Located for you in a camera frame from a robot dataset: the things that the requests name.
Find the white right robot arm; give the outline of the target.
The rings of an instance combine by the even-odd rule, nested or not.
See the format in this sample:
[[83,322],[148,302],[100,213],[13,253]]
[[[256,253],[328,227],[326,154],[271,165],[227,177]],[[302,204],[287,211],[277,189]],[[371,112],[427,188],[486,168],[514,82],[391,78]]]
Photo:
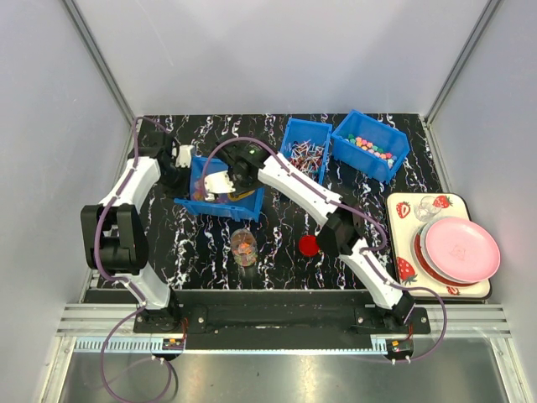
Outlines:
[[219,140],[210,156],[227,164],[234,191],[269,186],[314,218],[321,228],[315,238],[317,246],[342,261],[366,286],[386,330],[401,332],[410,324],[414,298],[374,254],[387,244],[387,234],[378,222],[300,172],[259,139],[232,136]]

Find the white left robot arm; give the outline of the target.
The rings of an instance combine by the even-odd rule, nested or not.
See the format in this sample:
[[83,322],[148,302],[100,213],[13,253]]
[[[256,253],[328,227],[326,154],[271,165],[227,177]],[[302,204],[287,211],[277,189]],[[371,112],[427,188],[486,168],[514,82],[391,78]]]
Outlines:
[[148,146],[137,144],[129,153],[110,193],[81,210],[88,266],[129,290],[138,303],[136,318],[162,332],[180,326],[180,304],[149,263],[149,241],[139,210],[155,185],[172,197],[188,193],[194,154],[194,146],[177,144],[169,133],[152,132]]

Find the pink plate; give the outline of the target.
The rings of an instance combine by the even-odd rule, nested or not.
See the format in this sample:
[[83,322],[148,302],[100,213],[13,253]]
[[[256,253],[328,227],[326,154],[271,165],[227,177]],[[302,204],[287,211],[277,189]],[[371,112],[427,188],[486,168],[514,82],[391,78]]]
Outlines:
[[476,283],[496,274],[499,247],[488,231],[459,217],[441,217],[420,233],[421,252],[436,273],[461,283]]

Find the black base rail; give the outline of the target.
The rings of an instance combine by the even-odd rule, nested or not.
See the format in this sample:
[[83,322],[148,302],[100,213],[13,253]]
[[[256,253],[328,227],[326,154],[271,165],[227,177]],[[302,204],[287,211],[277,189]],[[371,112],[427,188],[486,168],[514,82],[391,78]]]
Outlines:
[[430,334],[425,308],[401,319],[364,290],[183,290],[173,313],[137,315],[136,333],[186,332],[190,350],[226,353],[373,349],[373,338]]

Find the aluminium corner post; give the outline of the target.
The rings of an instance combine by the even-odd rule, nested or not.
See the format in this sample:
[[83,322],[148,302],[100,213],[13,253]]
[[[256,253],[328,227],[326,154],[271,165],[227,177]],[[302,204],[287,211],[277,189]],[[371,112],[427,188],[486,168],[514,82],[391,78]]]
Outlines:
[[117,80],[115,79],[112,70],[106,62],[102,51],[86,21],[83,13],[74,0],[60,0],[61,5],[66,11],[70,21],[73,23],[76,32],[78,33],[81,42],[83,43],[87,53],[91,57],[92,62],[98,70],[101,78],[107,87],[108,92],[112,96],[121,114],[125,120],[130,123],[135,115],[132,108],[128,104],[126,97],[123,95]]
[[474,51],[479,45],[483,35],[487,30],[487,27],[492,22],[493,18],[495,17],[495,14],[500,9],[502,4],[502,0],[486,1],[482,11],[477,18],[476,23],[474,23],[470,34],[467,36],[464,45],[461,47],[461,50],[458,53],[455,62],[450,68],[446,79],[444,80],[439,92],[437,93],[435,100],[432,102],[427,114],[424,115],[424,121],[426,124],[431,125],[434,122],[446,99],[449,97],[451,90],[457,83],[459,76],[464,71],[467,63],[469,62]]

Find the blue bin with lollipops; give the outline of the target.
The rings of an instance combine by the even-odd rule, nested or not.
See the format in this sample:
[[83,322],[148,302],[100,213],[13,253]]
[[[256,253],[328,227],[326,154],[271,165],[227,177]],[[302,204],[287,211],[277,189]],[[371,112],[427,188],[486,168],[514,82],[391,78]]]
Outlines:
[[291,118],[280,146],[282,155],[301,173],[322,185],[331,141],[328,123]]

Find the clear glass cup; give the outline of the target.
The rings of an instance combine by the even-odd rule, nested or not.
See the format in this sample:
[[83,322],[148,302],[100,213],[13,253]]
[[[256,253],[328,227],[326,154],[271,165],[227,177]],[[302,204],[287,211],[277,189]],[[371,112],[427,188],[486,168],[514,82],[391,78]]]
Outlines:
[[416,205],[415,217],[421,222],[428,222],[441,211],[441,207],[435,204],[435,196],[424,196]]

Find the blue bin with flower candies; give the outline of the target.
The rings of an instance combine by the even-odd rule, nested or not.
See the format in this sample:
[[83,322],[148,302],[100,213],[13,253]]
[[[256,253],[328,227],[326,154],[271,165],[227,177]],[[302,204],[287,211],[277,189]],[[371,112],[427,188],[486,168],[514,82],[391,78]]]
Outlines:
[[407,136],[352,110],[331,135],[331,157],[388,184],[410,152]]

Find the yellow plastic scoop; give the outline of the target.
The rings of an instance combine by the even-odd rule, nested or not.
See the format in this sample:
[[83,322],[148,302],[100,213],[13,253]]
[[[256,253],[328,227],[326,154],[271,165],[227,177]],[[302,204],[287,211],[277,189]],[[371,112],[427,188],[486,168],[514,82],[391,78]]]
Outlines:
[[246,191],[246,192],[230,192],[227,194],[227,198],[230,202],[239,202],[245,198],[250,197],[252,194],[254,194],[255,191]]

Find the blue bin with star candies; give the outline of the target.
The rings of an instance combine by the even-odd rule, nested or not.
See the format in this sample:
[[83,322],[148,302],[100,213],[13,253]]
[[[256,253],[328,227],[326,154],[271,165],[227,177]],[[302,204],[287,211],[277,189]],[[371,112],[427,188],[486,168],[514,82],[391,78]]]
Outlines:
[[186,209],[192,215],[210,215],[232,218],[234,221],[259,221],[263,205],[264,189],[259,188],[240,200],[219,195],[214,201],[205,201],[201,194],[200,178],[206,157],[194,156],[191,161],[190,189],[186,198],[175,198],[175,204]]

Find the red jar lid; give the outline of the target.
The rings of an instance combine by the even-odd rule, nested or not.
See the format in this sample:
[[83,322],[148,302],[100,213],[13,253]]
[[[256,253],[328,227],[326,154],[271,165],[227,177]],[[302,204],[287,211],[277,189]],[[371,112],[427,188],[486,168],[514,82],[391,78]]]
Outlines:
[[305,235],[300,238],[299,251],[306,257],[313,257],[319,253],[320,248],[314,235]]

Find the aluminium corner post right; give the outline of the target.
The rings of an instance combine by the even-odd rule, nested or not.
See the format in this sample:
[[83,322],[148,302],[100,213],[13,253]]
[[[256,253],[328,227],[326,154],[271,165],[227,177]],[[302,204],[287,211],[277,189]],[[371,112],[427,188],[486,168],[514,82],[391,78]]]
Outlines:
[[483,35],[487,30],[487,27],[492,22],[493,18],[495,17],[495,14],[500,9],[502,4],[502,0],[486,1],[482,11],[477,18],[476,23],[474,23],[470,34],[467,36],[464,45],[461,47],[461,50],[458,53],[455,62],[450,68],[446,79],[444,80],[439,92],[437,93],[435,100],[432,102],[427,114],[424,115],[424,121],[426,124],[431,125],[434,122],[446,99],[449,97],[451,90],[457,83],[459,76],[464,71],[467,63],[469,62],[474,51],[479,45]]

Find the red plate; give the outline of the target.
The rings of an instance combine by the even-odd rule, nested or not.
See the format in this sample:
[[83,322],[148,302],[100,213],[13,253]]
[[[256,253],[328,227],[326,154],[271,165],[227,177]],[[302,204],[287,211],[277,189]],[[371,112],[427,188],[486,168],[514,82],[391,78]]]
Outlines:
[[436,273],[432,269],[432,267],[426,262],[425,257],[421,252],[420,234],[419,233],[415,234],[413,244],[414,244],[413,249],[414,249],[414,254],[415,254],[416,259],[418,260],[418,262],[421,265],[421,267],[425,270],[425,272],[430,277],[432,277],[433,279],[439,281],[440,283],[442,283],[444,285],[449,285],[449,286],[468,287],[470,285],[474,285],[474,283],[461,283],[461,282],[457,282],[457,281],[453,281],[453,280],[448,280],[446,277]]

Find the aluminium corner post left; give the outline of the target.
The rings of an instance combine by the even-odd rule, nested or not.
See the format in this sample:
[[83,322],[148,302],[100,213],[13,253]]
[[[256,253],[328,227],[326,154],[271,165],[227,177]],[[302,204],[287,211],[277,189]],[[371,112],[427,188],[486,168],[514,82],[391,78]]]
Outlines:
[[106,62],[102,51],[86,21],[83,13],[74,0],[60,0],[61,5],[66,11],[70,21],[73,23],[76,32],[78,33],[81,42],[83,43],[87,53],[91,57],[92,62],[98,70],[101,78],[107,87],[108,92],[112,96],[121,114],[125,120],[130,123],[135,115],[132,108],[128,104],[126,97],[123,95],[117,80],[115,79],[112,70]]

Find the clear plastic jar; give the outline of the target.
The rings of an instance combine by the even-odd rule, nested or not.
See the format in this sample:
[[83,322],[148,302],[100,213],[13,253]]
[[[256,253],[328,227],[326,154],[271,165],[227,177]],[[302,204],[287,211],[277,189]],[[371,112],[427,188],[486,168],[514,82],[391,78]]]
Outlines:
[[257,241],[247,229],[238,229],[232,234],[231,251],[235,262],[241,267],[246,268],[257,263]]

